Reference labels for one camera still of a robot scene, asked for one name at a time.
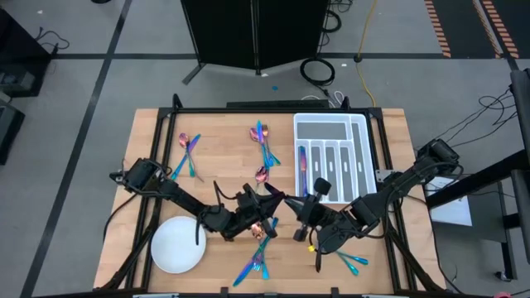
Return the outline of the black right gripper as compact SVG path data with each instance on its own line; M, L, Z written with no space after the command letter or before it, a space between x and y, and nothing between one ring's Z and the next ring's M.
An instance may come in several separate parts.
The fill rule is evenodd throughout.
M320 203L320 198L322 195L328 195L330 188L330 182L323 178L317 178L313 195L306 196L305 200L295 197L285 198L285 203L295 213L296 219L301 222L301 227L295 231L293 236L293 239L297 242L305 241L307 228L315 228L324 218L325 206Z

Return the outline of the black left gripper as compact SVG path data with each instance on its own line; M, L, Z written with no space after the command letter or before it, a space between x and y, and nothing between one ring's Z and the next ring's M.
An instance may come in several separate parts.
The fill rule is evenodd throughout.
M238 208L236 213L238 219L241 220L240 225L251 231L254 224L261 224L266 235L275 238L277 232L269 219L284 199L284 194L259 195L249 184L245 184L243 193L237 194Z

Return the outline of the white plastic cutlery tray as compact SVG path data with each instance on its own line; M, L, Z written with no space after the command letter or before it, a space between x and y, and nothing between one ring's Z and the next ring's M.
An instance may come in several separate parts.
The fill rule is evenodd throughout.
M323 204L349 204L377 191L369 120L358 113L297 113L293 116L296 195L301 192L299 147L306 149L308 194L317 178L331 183Z

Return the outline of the white round plate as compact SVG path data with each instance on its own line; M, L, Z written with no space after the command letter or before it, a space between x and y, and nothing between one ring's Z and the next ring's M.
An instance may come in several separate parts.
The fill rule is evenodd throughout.
M194 218L176 216L154 233L151 256L164 272L181 274L194 268L206 250L206 234Z

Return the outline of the white paper sheet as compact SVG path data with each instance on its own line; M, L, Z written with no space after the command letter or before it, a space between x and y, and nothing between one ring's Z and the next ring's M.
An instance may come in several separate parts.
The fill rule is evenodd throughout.
M435 194L444 186L449 185L452 179L436 176L425 186L426 196ZM470 204L467 196L453 200L430 210L431 220L437 223L454 224L472 227Z

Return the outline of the black folding partition screen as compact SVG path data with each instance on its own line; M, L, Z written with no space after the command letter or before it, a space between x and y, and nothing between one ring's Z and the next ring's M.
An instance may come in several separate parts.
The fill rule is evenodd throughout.
M316 56L330 0L181 0L199 64L262 70Z

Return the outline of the black metal stand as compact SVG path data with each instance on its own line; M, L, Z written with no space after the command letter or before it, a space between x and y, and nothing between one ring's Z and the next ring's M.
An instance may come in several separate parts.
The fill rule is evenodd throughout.
M485 212L480 217L479 232L501 244L504 269L494 273L501 281L517 278L511 229L521 229L530 263L530 68L514 70L510 78L524 148L427 198L427 206L434 208L467 195L477 195L483 188L490 189L488 194L482 194L484 199L478 203ZM506 212L500 184L507 178L512 181L517 205L517 211L512 214Z

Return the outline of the black box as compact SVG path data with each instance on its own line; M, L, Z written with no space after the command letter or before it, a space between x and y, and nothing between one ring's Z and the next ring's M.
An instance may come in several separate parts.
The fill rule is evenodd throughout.
M0 99L0 166L7 163L12 144L20 131L25 114Z

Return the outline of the black equipment case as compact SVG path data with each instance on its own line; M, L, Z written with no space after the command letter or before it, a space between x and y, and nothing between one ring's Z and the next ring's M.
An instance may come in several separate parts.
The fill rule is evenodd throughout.
M11 98L36 97L50 62L51 54L0 8L0 92Z

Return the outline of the black aluminium table frame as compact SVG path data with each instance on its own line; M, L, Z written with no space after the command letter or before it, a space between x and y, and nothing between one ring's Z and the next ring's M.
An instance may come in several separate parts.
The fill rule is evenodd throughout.
M179 180L184 188L206 203L215 200L213 185L219 183L223 191L235 193L249 180L258 165L258 149L248 137L248 128L257 121L272 125L272 147L279 155L281 165L272 175L272 183L284 191L295 188L293 115L289 108L177 108L176 132L200 134L195 157L205 182L195 182L188 176ZM148 221L154 209L152 204L128 203L128 193L118 189L113 208L117 217L109 225L104 248L95 277L95 298L133 298L150 294L171 294L187 297L257 297L288 298L299 296L330 297L332 295L358 297L361 295L413 295L428 296L421 284L408 284L409 268L402 255L395 252L394 264L386 243L375 239L352 239L346 250L369 259L359 276L353 276L336 257L325 258L320 271L314 268L315 256L304 243L292 239L297 229L293 212L281 205L277 209L280 219L278 235L269 245L266 257L271 272L263 280L256 272L240 285L234 278L255 251L256 243L249 233L232 242L224 241L218 234L210 235L204 259L191 271L170 274L158 268L146 272L149 258L142 254L135 266L131 286L107 288L111 276L131 252L133 235L138 223Z

